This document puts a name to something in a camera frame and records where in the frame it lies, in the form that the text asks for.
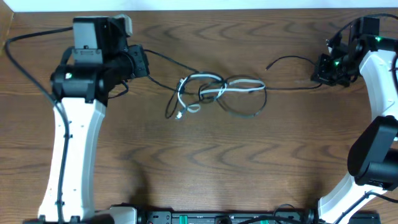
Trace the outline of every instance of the green tape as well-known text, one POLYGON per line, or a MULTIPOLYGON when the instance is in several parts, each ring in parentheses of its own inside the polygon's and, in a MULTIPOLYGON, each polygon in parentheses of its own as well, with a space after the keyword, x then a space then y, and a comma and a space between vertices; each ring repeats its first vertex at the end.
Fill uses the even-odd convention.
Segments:
POLYGON ((188 216, 180 215, 180 224, 188 224, 188 216))

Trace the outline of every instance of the wood grain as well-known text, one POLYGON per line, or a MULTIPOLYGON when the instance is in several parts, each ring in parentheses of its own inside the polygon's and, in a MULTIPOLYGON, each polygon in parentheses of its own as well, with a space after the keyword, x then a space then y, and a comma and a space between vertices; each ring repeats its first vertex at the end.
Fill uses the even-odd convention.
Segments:
MULTIPOLYGON (((355 17, 397 9, 125 12, 133 19, 130 43, 164 53, 200 70, 228 77, 246 73, 268 86, 311 86, 313 68, 283 55, 316 60, 325 39, 355 17)), ((16 14, 10 36, 70 26, 81 15, 119 12, 16 14)), ((398 37, 382 20, 382 35, 398 37)), ((22 40, 12 53, 49 85, 72 33, 22 40)), ((188 72, 149 55, 158 81, 175 86, 188 72)), ((35 217, 47 186, 53 144, 50 104, 8 61, 0 58, 0 223, 35 217)), ((346 172, 348 151, 370 122, 362 80, 350 88, 270 91, 254 119, 235 118, 216 104, 183 121, 164 119, 171 92, 142 78, 109 102, 98 140, 98 209, 133 202, 175 210, 273 210, 282 203, 314 207, 346 172)), ((249 110, 260 95, 246 100, 249 110)), ((387 194, 398 197, 397 193, 387 194)), ((396 206, 374 200, 383 223, 396 223, 396 206)))
POLYGON ((9 29, 11 27, 12 17, 14 12, 8 7, 8 5, 0 0, 0 47, 4 45, 4 41, 7 39, 9 29))

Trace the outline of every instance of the white wall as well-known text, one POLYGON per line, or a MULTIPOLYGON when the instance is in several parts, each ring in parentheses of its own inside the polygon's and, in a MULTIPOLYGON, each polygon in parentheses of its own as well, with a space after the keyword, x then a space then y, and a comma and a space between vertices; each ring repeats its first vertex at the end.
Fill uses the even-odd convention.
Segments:
POLYGON ((14 12, 398 7, 398 0, 4 0, 14 12))

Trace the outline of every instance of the wood table surface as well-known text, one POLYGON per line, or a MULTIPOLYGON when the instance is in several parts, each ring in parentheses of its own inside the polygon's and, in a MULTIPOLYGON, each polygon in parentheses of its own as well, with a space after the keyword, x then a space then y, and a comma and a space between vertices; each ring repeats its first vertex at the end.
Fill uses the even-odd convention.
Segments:
MULTIPOLYGON (((199 70, 225 78, 261 77, 271 87, 312 86, 313 66, 325 40, 352 19, 397 9, 284 9, 124 12, 132 18, 130 44, 142 44, 199 70)), ((75 16, 120 12, 17 13, 10 37, 72 25, 75 16)), ((397 23, 381 20, 381 34, 398 37, 397 23)), ((50 89, 50 74, 72 32, 21 40, 12 54, 50 89)), ((189 71, 148 55, 151 75, 175 86, 189 71)), ((43 199, 53 150, 51 105, 0 57, 0 223, 34 218, 43 199)), ((171 207, 174 210, 273 210, 282 203, 315 207, 347 172, 351 145, 371 122, 360 78, 349 88, 268 91, 264 111, 252 119, 225 113, 216 103, 184 119, 165 119, 172 92, 147 78, 109 101, 98 139, 95 204, 171 207)), ((117 87, 112 94, 123 90, 117 87)), ((253 111, 261 94, 230 95, 233 107, 253 111)), ((398 193, 387 193, 398 197, 398 193)), ((397 223, 397 205, 375 199, 383 223, 397 223)))

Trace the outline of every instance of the wooden table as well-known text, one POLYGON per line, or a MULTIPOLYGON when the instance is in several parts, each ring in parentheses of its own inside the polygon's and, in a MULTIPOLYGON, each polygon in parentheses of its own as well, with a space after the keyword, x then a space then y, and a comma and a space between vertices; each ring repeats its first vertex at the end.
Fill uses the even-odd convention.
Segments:
MULTIPOLYGON (((125 13, 133 20, 130 44, 224 77, 252 74, 268 86, 293 87, 313 85, 312 65, 286 59, 264 71, 267 64, 283 55, 316 60, 339 27, 375 12, 398 14, 397 9, 125 13)), ((118 13, 17 13, 9 36, 67 27, 75 16, 118 13)), ((396 38, 396 27, 383 19, 381 34, 396 38)), ((67 32, 19 41, 12 53, 50 89, 50 74, 71 45, 72 32, 67 32)), ((149 61, 152 76, 170 86, 189 74, 153 55, 149 61)), ((0 58, 0 66, 0 223, 18 223, 36 216, 44 196, 53 112, 7 58, 0 58)), ((253 119, 230 116, 214 103, 182 121, 166 120, 171 91, 146 78, 129 85, 126 96, 109 102, 99 135, 98 209, 120 202, 175 210, 315 207, 316 199, 343 178, 348 151, 371 121, 362 78, 349 88, 269 91, 265 110, 253 119)), ((254 109, 261 97, 247 98, 245 108, 254 109)), ((396 223, 397 205, 375 199, 364 209, 377 210, 383 223, 396 223)))

